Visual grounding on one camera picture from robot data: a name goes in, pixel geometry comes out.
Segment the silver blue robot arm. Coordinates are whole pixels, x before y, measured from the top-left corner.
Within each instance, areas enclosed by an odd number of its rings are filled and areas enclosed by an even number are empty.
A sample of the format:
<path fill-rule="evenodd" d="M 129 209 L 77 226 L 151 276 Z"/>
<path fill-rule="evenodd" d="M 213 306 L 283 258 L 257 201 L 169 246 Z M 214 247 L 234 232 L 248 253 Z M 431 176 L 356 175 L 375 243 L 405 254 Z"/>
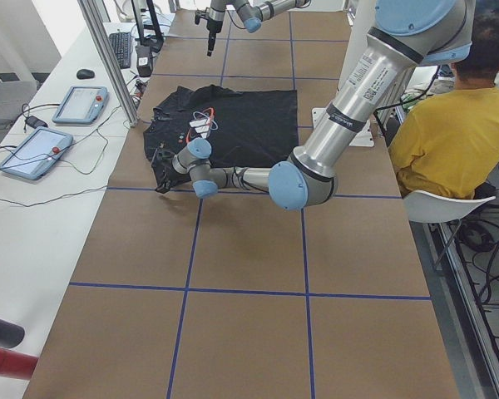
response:
<path fill-rule="evenodd" d="M 376 1 L 367 47 L 320 116 L 308 140 L 271 168 L 214 168 L 208 140 L 176 154 L 159 150 L 156 191 L 190 182 L 204 199 L 223 188 L 262 190 L 282 209 L 322 204 L 337 190 L 334 166 L 396 79 L 409 68 L 459 62 L 472 44 L 473 1 Z"/>
<path fill-rule="evenodd" d="M 206 20 L 206 28 L 209 31 L 207 56 L 211 57 L 215 49 L 216 36 L 221 32 L 227 6 L 231 5 L 247 32 L 253 33 L 260 29 L 262 22 L 276 17 L 282 12 L 293 8 L 304 8 L 310 1 L 304 0 L 275 0 L 263 1 L 258 5 L 251 5 L 248 1 L 236 0 L 213 0 L 205 10 L 195 11 L 195 24 L 200 20 Z"/>

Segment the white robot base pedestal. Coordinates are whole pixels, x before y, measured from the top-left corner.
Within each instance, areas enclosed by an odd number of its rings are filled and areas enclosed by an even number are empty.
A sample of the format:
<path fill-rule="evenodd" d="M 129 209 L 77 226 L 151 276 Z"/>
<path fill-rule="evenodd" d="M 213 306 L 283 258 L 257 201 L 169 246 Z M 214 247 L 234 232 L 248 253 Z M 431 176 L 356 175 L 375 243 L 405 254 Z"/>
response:
<path fill-rule="evenodd" d="M 376 2 L 360 1 L 337 94 L 321 112 L 314 130 L 323 143 L 334 140 L 334 149 L 344 150 L 364 130 L 369 124 L 370 114 L 395 77 L 387 58 L 391 50 L 383 41 L 387 35 L 374 25 L 375 22 Z"/>

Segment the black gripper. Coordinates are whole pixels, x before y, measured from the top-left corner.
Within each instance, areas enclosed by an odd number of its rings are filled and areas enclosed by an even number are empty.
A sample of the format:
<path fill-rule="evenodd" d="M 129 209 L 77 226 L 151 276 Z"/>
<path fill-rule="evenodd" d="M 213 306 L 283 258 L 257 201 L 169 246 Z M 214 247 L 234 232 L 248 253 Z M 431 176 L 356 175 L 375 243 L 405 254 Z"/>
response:
<path fill-rule="evenodd" d="M 165 194 L 178 182 L 178 173 L 175 171 L 172 161 L 175 153 L 168 149 L 156 149 L 151 160 L 151 168 L 156 178 L 157 193 Z"/>
<path fill-rule="evenodd" d="M 207 20 L 206 27 L 207 27 L 207 30 L 209 31 L 208 47 L 207 47 L 206 55 L 208 57 L 211 57 L 213 54 L 213 51 L 215 49 L 215 42 L 216 42 L 217 34 L 220 33 L 220 21 L 216 21 L 212 17 L 209 17 Z"/>

